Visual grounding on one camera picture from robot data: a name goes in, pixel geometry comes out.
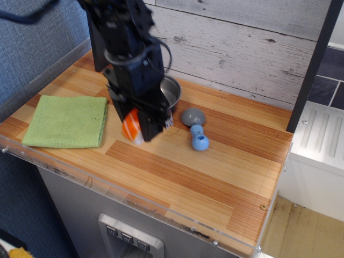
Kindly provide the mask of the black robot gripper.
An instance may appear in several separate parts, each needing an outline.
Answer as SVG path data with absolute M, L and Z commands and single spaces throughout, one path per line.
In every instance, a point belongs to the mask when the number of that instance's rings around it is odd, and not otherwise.
M 145 46 L 137 55 L 120 56 L 104 51 L 111 64 L 103 72 L 108 90 L 121 122 L 137 108 L 145 142 L 173 125 L 169 103 L 160 89 L 165 77 L 160 43 Z

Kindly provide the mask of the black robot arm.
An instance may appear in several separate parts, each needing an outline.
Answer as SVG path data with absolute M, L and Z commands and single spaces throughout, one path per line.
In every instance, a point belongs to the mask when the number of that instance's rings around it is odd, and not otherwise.
M 165 78 L 161 40 L 150 35 L 152 12 L 143 1 L 80 1 L 105 44 L 111 68 L 104 70 L 120 120 L 137 109 L 144 141 L 173 124 L 161 91 Z

